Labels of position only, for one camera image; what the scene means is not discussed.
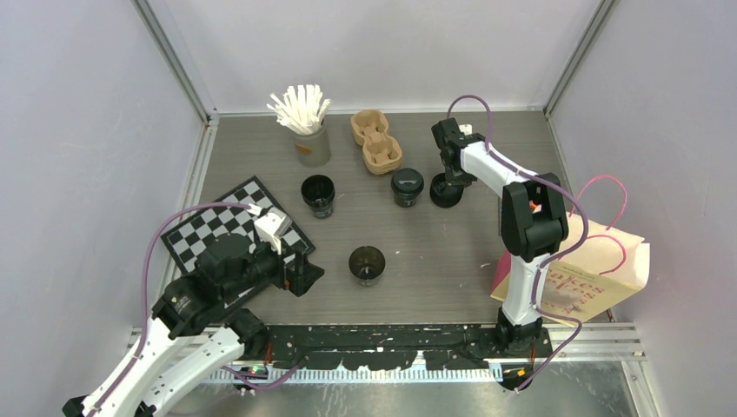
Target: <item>robotic arm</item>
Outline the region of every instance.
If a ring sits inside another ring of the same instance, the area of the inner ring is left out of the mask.
[[[535,307],[540,305],[545,280],[537,283],[533,293],[534,275],[541,262],[557,252],[561,241],[568,237],[568,223],[562,195],[525,179],[520,172],[556,185],[560,185],[560,180],[552,173],[537,175],[506,156],[501,158],[516,170],[502,165],[488,154],[482,135],[464,133],[454,118],[438,122],[432,132],[445,167],[445,183],[441,187],[463,188],[479,179],[501,197],[501,237],[512,255],[512,268],[507,299],[498,315],[496,338],[502,351],[528,345],[540,336],[542,329],[542,318]],[[546,273],[544,267],[541,276],[544,278]],[[536,294],[535,304],[532,294]]]
[[[65,404],[65,416],[164,416],[202,378],[244,353],[257,354],[266,347],[266,326],[242,308],[243,303],[271,284],[301,296],[324,270],[310,264],[305,254],[282,245],[282,235],[291,224],[283,212],[252,209],[260,216],[254,221],[254,242],[242,235],[221,235],[210,244],[197,257],[196,270],[172,281],[154,305],[140,354],[134,356],[141,339],[98,389]],[[256,246],[253,252],[249,250],[252,243]],[[294,261],[287,265],[285,259],[292,255]],[[213,323],[222,323],[222,328],[195,352],[165,369]],[[128,374],[116,385],[126,367],[131,367]]]

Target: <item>brown label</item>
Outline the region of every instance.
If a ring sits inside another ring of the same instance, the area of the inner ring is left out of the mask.
[[[299,152],[302,155],[309,155],[312,153],[312,149],[304,145],[301,145],[299,143],[295,143],[295,149],[297,149],[297,152]]]

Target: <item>bundle of white straws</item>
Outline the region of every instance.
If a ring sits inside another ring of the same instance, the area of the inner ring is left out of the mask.
[[[267,104],[266,107],[276,113],[276,121],[286,126],[297,135],[312,135],[322,127],[322,119],[330,105],[326,98],[322,104],[322,91],[319,85],[289,86],[284,93],[284,101],[279,100],[276,94],[271,93],[276,105]]]

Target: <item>gray container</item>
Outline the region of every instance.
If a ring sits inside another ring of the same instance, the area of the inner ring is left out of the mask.
[[[330,160],[330,142],[325,123],[312,135],[302,136],[292,132],[292,138],[295,141],[297,159],[305,167],[320,167]]]

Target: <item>gray floor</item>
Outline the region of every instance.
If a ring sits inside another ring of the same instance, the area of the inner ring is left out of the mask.
[[[553,363],[530,389],[515,395],[495,383],[284,385],[231,396],[223,385],[200,386],[169,413],[226,417],[597,416],[637,415],[619,362]]]
[[[460,123],[486,130],[482,113],[460,113]],[[258,175],[317,246],[310,260],[325,276],[303,297],[269,288],[247,306],[267,323],[494,322],[500,303],[489,297],[504,249],[498,235],[497,197],[481,183],[466,189],[453,208],[438,208],[428,185],[413,208],[392,200],[390,175],[371,175],[353,141],[350,116],[328,116],[332,159],[305,168],[296,160],[289,132],[275,117],[224,117],[205,178],[202,201],[211,201]],[[403,167],[429,184],[442,171],[430,127],[443,114],[388,114],[389,133],[404,151]],[[560,159],[541,112],[495,113],[493,142],[520,165],[562,178]],[[335,213],[313,217],[299,188],[309,175],[330,176]],[[382,280],[364,288],[351,279],[354,248],[372,245],[387,258]]]

